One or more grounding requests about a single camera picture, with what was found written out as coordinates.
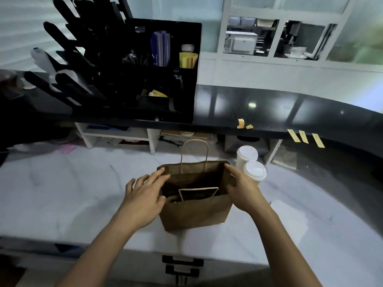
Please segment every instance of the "countertop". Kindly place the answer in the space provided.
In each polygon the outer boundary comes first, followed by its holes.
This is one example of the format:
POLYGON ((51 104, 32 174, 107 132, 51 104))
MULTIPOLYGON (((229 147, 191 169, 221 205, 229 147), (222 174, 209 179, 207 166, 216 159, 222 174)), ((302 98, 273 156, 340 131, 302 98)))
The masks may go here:
MULTIPOLYGON (((317 151, 316 156, 299 156, 297 171, 269 165, 262 193, 323 286, 380 285, 381 184, 370 176, 362 178, 366 171, 354 158, 305 147, 317 151), (316 159, 325 161, 313 164, 316 159)), ((198 144, 187 148, 185 161, 203 160, 204 150, 198 144)), ((209 159, 234 163, 219 146, 211 147, 209 159)), ((179 161, 180 149, 165 142, 156 155, 147 146, 131 145, 79 146, 69 154, 10 154, 0 168, 0 236, 88 245, 119 207, 131 178, 179 161)), ((168 233, 157 218, 124 248, 267 264, 254 223, 235 206, 225 223, 185 231, 168 233)))
POLYGON ((291 139, 287 129, 316 133, 325 145, 349 145, 383 157, 383 114, 321 97, 286 91, 197 85, 192 124, 92 117, 41 90, 26 91, 45 117, 108 125, 291 139), (238 119, 252 130, 237 129, 238 119))

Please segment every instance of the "white saucer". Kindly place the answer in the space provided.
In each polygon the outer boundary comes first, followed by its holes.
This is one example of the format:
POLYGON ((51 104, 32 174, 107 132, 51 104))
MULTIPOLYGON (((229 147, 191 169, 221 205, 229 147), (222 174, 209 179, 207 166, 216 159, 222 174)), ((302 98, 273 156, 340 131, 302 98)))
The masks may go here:
POLYGON ((307 58, 307 56, 305 56, 305 55, 301 55, 301 57, 292 57, 290 53, 286 53, 285 56, 288 58, 294 58, 294 59, 306 59, 307 58))

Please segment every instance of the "black drawer handle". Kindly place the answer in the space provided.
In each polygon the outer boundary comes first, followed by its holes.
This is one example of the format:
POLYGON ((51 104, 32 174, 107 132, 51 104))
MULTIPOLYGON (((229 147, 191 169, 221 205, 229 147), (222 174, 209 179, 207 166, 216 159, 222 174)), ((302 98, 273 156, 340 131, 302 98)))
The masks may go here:
POLYGON ((172 265, 166 265, 165 273, 169 274, 169 275, 179 275, 179 276, 195 277, 195 278, 198 278, 198 276, 199 276, 199 270, 198 269, 190 269, 190 273, 176 272, 174 270, 174 266, 172 266, 172 265))
POLYGON ((162 262, 165 264, 174 264, 174 265, 186 265, 186 266, 194 266, 194 267, 203 267, 202 259, 193 259, 193 261, 181 261, 174 260, 173 256, 162 256, 162 262))

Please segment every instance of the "frosted glass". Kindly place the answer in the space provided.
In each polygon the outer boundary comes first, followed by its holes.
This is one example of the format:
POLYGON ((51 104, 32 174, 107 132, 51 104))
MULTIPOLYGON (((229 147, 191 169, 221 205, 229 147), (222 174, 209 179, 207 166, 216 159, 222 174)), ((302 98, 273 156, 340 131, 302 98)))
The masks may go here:
POLYGON ((349 0, 285 0, 283 9, 342 14, 349 0))
POLYGON ((358 0, 328 58, 383 65, 383 0, 358 0))
POLYGON ((232 0, 234 7, 273 8, 275 0, 232 0))
POLYGON ((223 0, 127 0, 134 18, 202 23, 201 51, 217 52, 223 0))

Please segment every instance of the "white marble surface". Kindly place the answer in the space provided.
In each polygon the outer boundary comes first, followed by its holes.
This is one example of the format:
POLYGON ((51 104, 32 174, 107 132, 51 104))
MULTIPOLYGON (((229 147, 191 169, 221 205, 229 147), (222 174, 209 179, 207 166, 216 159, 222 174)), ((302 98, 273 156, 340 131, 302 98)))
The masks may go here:
MULTIPOLYGON (((201 161, 203 150, 187 149, 185 161, 201 161)), ((87 245, 117 210, 125 184, 178 163, 179 151, 160 142, 154 156, 147 146, 10 155, 0 168, 0 236, 87 245)), ((211 160, 232 158, 210 151, 211 160)), ((299 154, 297 171, 270 165, 260 185, 325 287, 383 285, 381 187, 368 166, 328 149, 299 154)), ((167 233, 157 218, 125 248, 267 264, 251 218, 234 206, 225 223, 186 231, 167 233)))

